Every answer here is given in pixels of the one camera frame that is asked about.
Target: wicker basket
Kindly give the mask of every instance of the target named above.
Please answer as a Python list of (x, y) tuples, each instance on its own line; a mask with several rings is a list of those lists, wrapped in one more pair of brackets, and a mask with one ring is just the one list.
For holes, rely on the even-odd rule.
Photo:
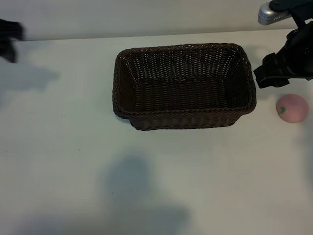
[(134, 48), (115, 63), (114, 112), (138, 130), (230, 126), (254, 110), (255, 95), (236, 44)]

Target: white table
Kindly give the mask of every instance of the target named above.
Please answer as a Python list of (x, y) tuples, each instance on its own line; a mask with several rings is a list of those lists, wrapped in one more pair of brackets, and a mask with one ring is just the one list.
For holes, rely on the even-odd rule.
[(0, 61), (1, 235), (312, 235), (313, 115), (288, 124), (257, 90), (233, 126), (142, 132), (112, 111), (117, 54), (236, 43), (252, 64), (290, 30), (16, 43)]

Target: white wall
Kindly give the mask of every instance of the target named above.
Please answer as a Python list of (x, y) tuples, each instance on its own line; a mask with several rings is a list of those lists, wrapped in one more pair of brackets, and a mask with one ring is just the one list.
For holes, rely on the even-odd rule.
[(262, 26), (265, 0), (10, 0), (0, 18), (19, 21), (28, 39), (89, 38), (294, 28)]

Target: black object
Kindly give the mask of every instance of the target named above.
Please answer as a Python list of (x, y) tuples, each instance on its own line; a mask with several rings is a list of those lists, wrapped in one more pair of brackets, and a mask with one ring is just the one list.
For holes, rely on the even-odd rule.
[(298, 29), (287, 35), (286, 44), (277, 54), (267, 55), (254, 71), (259, 87), (282, 87), (289, 84), (289, 78), (313, 79), (313, 22), (305, 24), (313, 18), (313, 1), (271, 1), (269, 7), (274, 12), (288, 11)]
[(18, 22), (4, 21), (0, 19), (0, 56), (11, 63), (15, 63), (17, 56), (12, 45), (12, 38), (24, 39), (24, 29)]

